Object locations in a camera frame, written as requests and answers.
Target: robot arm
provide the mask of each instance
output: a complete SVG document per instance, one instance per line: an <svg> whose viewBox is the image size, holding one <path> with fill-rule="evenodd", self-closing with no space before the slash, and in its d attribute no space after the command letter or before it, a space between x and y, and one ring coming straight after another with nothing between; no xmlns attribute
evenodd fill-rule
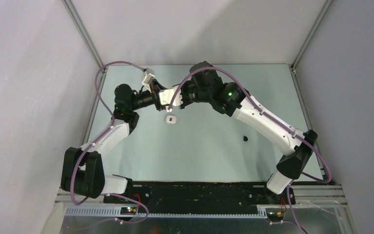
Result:
<svg viewBox="0 0 374 234"><path fill-rule="evenodd" d="M190 72L201 67L211 66L207 62L194 65ZM166 89L155 79L154 72L146 69L142 76L142 84L146 91L136 92L127 84L121 84L115 89L115 107L113 124L106 127L93 142L88 142L80 148L70 148L65 152L64 167L62 171L61 188L70 190L73 168L78 157L90 144L93 147L85 154L80 162L81 169L75 178L74 191L76 194L96 198L100 194L122 194L127 186L127 179L117 175L105 175L102 161L108 156L110 150L135 129L139 116L135 110L155 105L158 111L166 110L174 95L173 106L184 109L194 102L209 103L214 110L229 117L234 117L250 125L263 136L272 141L283 153L278 162L277 170L267 182L267 188L276 194L281 194L284 188L293 180L298 179L309 160L312 150L286 130L282 129L263 113L268 113L285 126L290 126L264 108L253 96L251 99L261 108L259 113L251 105L243 91L234 82L223 83L214 70L196 73L188 80L178 93L178 85ZM295 134L304 135L305 140L314 144L317 135L312 130L304 133L299 129L290 127Z"/></svg>
<svg viewBox="0 0 374 234"><path fill-rule="evenodd" d="M201 62L194 65L190 72L208 66L211 65L207 62ZM160 92L161 104L165 106L167 111L171 111L167 105L169 105L177 87L178 85ZM267 188L276 194L280 194L292 180L300 177L312 150L264 113L288 126L295 134L305 136L304 139L311 145L315 143L318 136L312 130L304 133L302 130L291 127L263 107L252 95L250 97L261 108L261 112L252 106L236 83L223 83L216 71L205 70L196 73L191 80L184 84L180 92L176 94L173 106L180 106L181 109L184 109L193 102L208 102L217 112L227 114L250 125L273 142L283 153L283 156L276 166L277 170L267 182Z"/></svg>

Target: light blue table surface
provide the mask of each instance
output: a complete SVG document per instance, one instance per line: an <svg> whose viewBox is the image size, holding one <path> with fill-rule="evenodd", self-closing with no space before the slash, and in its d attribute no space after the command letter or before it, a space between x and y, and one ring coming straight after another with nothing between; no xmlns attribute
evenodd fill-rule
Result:
<svg viewBox="0 0 374 234"><path fill-rule="evenodd" d="M167 88L180 83L191 65L147 66ZM302 109L286 64L217 65L236 77L266 108L303 131L307 130ZM121 83L141 88L141 72L129 66L110 66L102 98L114 107L114 90ZM230 79L219 73L223 82ZM193 103L183 110L158 112L154 106L138 110L134 132L119 142L104 158L107 174L133 180L153 181L267 181L282 154L265 137L248 125L214 111L208 103ZM167 124L172 114L177 123ZM109 123L110 115L98 104L90 139ZM305 172L321 178L315 155ZM301 176L299 181L311 181Z"/></svg>

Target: wire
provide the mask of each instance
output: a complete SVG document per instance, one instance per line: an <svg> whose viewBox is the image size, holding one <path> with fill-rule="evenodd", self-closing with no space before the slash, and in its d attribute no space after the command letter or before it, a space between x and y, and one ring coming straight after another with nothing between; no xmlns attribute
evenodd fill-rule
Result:
<svg viewBox="0 0 374 234"><path fill-rule="evenodd" d="M99 98L99 100L101 101L101 103L104 105L104 107L105 107L105 109L107 109L107 111L110 113L110 115L111 115L111 126L113 125L113 123L114 123L114 119L115 119L115 117L114 117L114 114L112 113L112 111L111 111L111 109L110 108L108 108L108 106L107 106L107 104L104 102L104 100L102 99L102 97L101 97L101 93L100 93L100 91L99 91L99 87L98 87L98 77L99 77L99 74L105 69L105 68L107 68L108 66L111 66L111 65L114 65L114 64L127 64L127 65L130 65L130 66L133 66L133 67L135 67L135 68L138 68L138 69L140 69L141 71L143 71L144 70L144 68L142 68L142 67L140 67L140 66L138 66L138 65L135 65L135 64L133 64L133 63L130 63L130 62L126 62L126 61L115 61L115 62L110 62L110 63L107 63L107 64L105 64L104 66L102 66L98 71L97 71L97 73L96 73L96 75L95 75L95 79L94 79L94 86L95 86L95 91L96 91L96 94L97 94L97 96L98 96L98 98ZM103 136L105 136L105 134L107 134L107 132L109 131L110 129L109 128L106 128L94 141L93 141L93 143L97 143L97 142L99 142L99 140L103 137ZM75 184L75 177L76 177L76 173L78 172L78 166L79 166L79 164L81 163L81 161L82 161L82 159L83 159L83 157L85 156L85 154L91 149L93 147L93 145L92 144L90 144L90 145L88 145L88 147L87 148L85 148L85 150L84 151L82 151L82 153L81 153L81 155L78 157L78 160L76 161L76 164L75 164L75 166L74 166L74 170L73 170L73 172L72 172L72 178L71 178L71 186L70 186L70 193L71 193L71 201L72 201L72 203L74 204L74 205L76 205L76 206L79 206L79 205L81 205L82 203L84 203L87 199L88 199L88 197L86 197L86 198L84 198L82 201L80 201L80 202L77 202L76 200L75 200L75 194L74 194L74 184Z"/></svg>
<svg viewBox="0 0 374 234"><path fill-rule="evenodd" d="M280 211L284 212L284 210L283 210L283 198L280 199Z"/></svg>
<svg viewBox="0 0 374 234"><path fill-rule="evenodd" d="M323 163L323 166L327 172L327 175L328 175L328 178L327 179L319 179L319 178L316 178L312 175L309 175L307 173L304 173L302 172L301 174L302 175L305 175L311 179L314 179L318 182L321 182L321 183L329 183L331 180L332 180L332 172L328 166L328 164L326 163L325 159L322 157L322 155L320 154L320 152L312 145L310 144L309 142L307 142L303 137L297 135L294 131L292 131L290 128L288 128L286 125L282 124L279 120L277 120L275 117L271 116L270 114L266 113L266 112L262 112L262 109L257 106L257 104L253 101L253 99L251 98L250 94L246 91L246 89L242 86L242 84L240 84L240 82L234 77L232 76L229 72L221 69L221 68L218 68L218 67L202 67L202 68L199 68L193 72L191 72L189 75L187 75L182 81L181 83L178 85L177 89L175 90L174 92L174 95L173 97L171 98L171 102L169 104L169 107L168 109L172 109L172 105L173 105L173 102L178 94L178 92L181 90L181 88L183 87L183 85L185 84L185 82L191 78L193 75L195 75L196 73L199 73L199 72L202 72L202 71L207 71L207 70L215 70L215 71L219 71L219 72L222 72L224 73L226 76L228 76L230 79L232 79L241 89L241 91L243 91L243 93L245 94L246 98L248 99L248 101L252 104L253 108L258 110L259 113L261 113L262 115L266 116L267 118L269 118L271 121L275 122L278 126L280 126L281 128L283 128L284 130L286 130L288 133L290 133L291 135L293 135L295 138L297 138L298 140L300 140L301 142L303 142L305 145L307 145L313 152L315 152L316 156L321 160L321 162ZM307 233L306 230L300 226L298 220L296 219L296 216L295 216L295 213L293 211L293 207L292 207L292 203L290 202L290 194L289 194L289 187L290 185L293 183L293 181L287 186L287 199L289 201L289 208L290 208L290 211L292 212L293 214L293 218L295 219L295 223L293 222L289 222L289 221L286 221L286 223L292 223L292 224L295 224L299 230L302 232L302 233Z"/></svg>
<svg viewBox="0 0 374 234"><path fill-rule="evenodd" d="M130 66L133 66L135 68L138 68L139 70L143 71L144 68L143 67L140 67L136 64L133 64L133 63L130 63L130 62L126 62L126 61L115 61L115 62L110 62L110 63L107 63L105 64L104 66L102 66L96 73L95 75L95 79L94 79L94 86L95 86L95 91L96 91L96 94L99 98L99 100L101 101L101 103L104 105L105 109L107 109L107 111L110 113L111 115L111 126L113 125L114 123L114 114L113 112L111 111L110 108L108 108L107 104L105 103L105 101L102 99L101 97L101 93L100 93L100 90L99 90L99 87L98 87L98 77L99 77L99 74L104 71L108 66L111 66L111 65L114 65L114 64L127 64L127 65L130 65ZM71 193L71 201L74 205L76 206L79 206L81 205L82 203L84 203L88 197L85 197L82 201L80 202L77 202L76 199L75 199L75 194L74 194L74 184L75 184L75 177L76 177L76 173L78 172L78 167L79 167L79 164L81 163L83 157L85 156L85 154L94 146L94 144L98 143L99 140L105 136L105 134L107 134L107 132L110 130L110 128L106 128L94 141L92 144L88 145L84 151L82 151L81 155L78 157L78 160L76 161L76 164L74 166L74 170L73 170L73 173L72 173L72 178L71 178L71 186L70 186L70 193ZM128 224L134 224L134 223L139 223L139 222L142 222L144 221L148 216L149 216L149 211L148 211L148 208L143 204L141 203L140 201L136 201L136 200L133 200L131 198L128 198L128 197L125 197L123 195L120 195L120 194L111 194L113 196L117 196L117 197L120 197L120 198L123 198L123 199L126 199L128 201L131 201L131 202L134 202L136 204L138 204L139 206L142 206L145 210L146 210L146 216L143 217L142 219L138 220L138 221L124 221L124 220L120 220L118 219L117 217L115 218L107 218L107 219L104 219L104 220L101 220L91 226L88 226L86 228L91 228L93 226L96 226L100 223L103 223L103 222L107 222L107 221L111 221L111 220L115 220L115 221L118 221L120 220L121 223L128 223Z"/></svg>
<svg viewBox="0 0 374 234"><path fill-rule="evenodd" d="M74 231L82 231L82 230L85 230L85 229L88 229L88 228L95 227L95 226L97 226L97 225L99 225L99 224L101 224L101 223L108 222L108 221L120 221L121 224L123 224L123 223L135 224L135 223L140 223L140 222L144 221L144 220L149 216L149 214L150 214L148 208L147 208L143 203L141 203L140 200L139 200L139 201L136 201L136 200L133 200L133 199L131 199L131 198L128 198L128 197L126 197L126 196L119 195L119 194L111 194L111 196L117 196L117 197L119 197L119 198L126 199L126 200L128 200L128 201L134 202L134 203L138 204L138 207L142 206L142 207L146 210L146 216L144 216L142 219L137 220L137 221L125 221L125 220L119 219L119 218L117 218L117 217L114 217L114 218L106 218L106 219L103 219L103 220L101 220L101 221L99 221L99 222L96 222L96 223L94 223L94 224L91 224L90 226L87 226L87 227L82 227L82 228L73 228L73 227L68 227L68 228L71 229L71 230L74 230Z"/></svg>
<svg viewBox="0 0 374 234"><path fill-rule="evenodd" d="M272 224L284 224L284 223L290 223L290 224L296 225L296 223L290 222L290 221L272 222L268 218L265 219L265 221L268 222L270 225L272 225ZM307 231L302 227L301 227L301 231L305 234L308 234Z"/></svg>
<svg viewBox="0 0 374 234"><path fill-rule="evenodd" d="M141 203L141 198L139 194L135 194L135 196L138 198L138 201Z"/></svg>
<svg viewBox="0 0 374 234"><path fill-rule="evenodd" d="M285 208L285 210L283 212L286 212L287 211L287 207L286 207L286 202L284 202L283 197L281 198L281 202L283 203L284 208Z"/></svg>

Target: white wall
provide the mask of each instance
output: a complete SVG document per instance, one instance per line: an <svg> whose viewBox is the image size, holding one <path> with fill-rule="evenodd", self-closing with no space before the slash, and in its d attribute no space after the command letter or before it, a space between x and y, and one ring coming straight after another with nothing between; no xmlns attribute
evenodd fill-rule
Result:
<svg viewBox="0 0 374 234"><path fill-rule="evenodd" d="M0 0L0 234L39 233L97 67L59 0Z"/></svg>
<svg viewBox="0 0 374 234"><path fill-rule="evenodd" d="M374 233L374 1L336 1L297 76L359 233Z"/></svg>
<svg viewBox="0 0 374 234"><path fill-rule="evenodd" d="M324 0L73 1L104 62L292 63Z"/></svg>

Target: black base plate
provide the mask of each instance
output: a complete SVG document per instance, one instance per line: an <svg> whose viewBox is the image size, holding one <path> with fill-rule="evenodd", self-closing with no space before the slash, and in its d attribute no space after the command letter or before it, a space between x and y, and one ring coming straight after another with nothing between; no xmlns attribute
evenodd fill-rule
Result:
<svg viewBox="0 0 374 234"><path fill-rule="evenodd" d="M280 205L287 203L286 190L276 195L265 187L265 183L206 183L206 182L155 182L130 181L124 195L138 199L158 214L197 215L245 215L257 214L257 205ZM115 196L105 196L104 203L128 203Z"/></svg>

